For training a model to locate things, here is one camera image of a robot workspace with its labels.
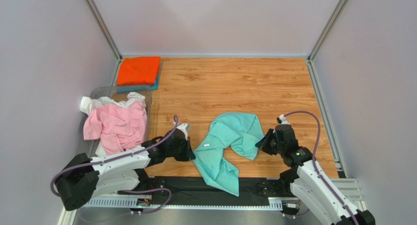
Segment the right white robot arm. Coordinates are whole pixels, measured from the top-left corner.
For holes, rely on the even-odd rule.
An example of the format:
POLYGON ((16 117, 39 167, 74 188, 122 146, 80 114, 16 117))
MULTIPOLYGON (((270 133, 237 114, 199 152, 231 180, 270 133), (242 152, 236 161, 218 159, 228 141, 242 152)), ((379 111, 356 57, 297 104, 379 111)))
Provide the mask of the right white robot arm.
POLYGON ((368 210, 354 205, 324 173, 313 153, 299 145, 290 124, 269 129, 256 147, 280 155, 288 170, 280 173, 278 191, 300 199, 324 225, 374 225, 368 210))

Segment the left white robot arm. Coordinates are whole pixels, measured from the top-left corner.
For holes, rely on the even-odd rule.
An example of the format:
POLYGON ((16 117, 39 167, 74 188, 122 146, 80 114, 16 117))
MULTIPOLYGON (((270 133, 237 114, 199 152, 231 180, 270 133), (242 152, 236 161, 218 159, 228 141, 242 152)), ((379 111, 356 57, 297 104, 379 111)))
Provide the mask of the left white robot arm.
POLYGON ((107 157, 76 155, 52 181, 65 210, 72 211, 103 194, 130 194, 146 189, 148 175, 145 168, 163 163, 167 158, 176 161, 195 160, 190 139, 156 137, 129 151, 107 157))

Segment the mint green t-shirt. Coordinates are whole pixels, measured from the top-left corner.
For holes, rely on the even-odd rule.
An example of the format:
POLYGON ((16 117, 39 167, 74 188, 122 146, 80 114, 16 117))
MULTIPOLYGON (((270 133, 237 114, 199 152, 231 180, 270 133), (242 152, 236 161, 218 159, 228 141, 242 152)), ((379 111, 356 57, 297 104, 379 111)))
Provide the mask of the mint green t-shirt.
POLYGON ((239 169, 226 160, 224 151, 230 147, 237 155, 254 160, 258 153, 255 145, 263 137, 256 114, 223 113, 211 122, 204 140, 193 151, 194 165, 208 186, 238 197, 239 169))

